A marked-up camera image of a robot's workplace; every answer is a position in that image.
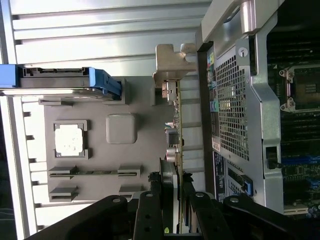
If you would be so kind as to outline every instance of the metal bracket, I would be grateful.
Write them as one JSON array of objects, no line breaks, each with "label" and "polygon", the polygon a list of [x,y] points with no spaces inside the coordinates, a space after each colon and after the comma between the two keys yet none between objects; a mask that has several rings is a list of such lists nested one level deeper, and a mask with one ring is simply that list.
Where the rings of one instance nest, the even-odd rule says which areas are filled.
[{"label": "metal bracket", "polygon": [[195,62],[186,60],[187,54],[196,53],[194,43],[184,43],[181,45],[180,52],[174,52],[172,44],[159,44],[155,48],[156,71],[153,79],[157,88],[162,87],[165,81],[179,81],[187,73],[195,72],[197,65]]}]

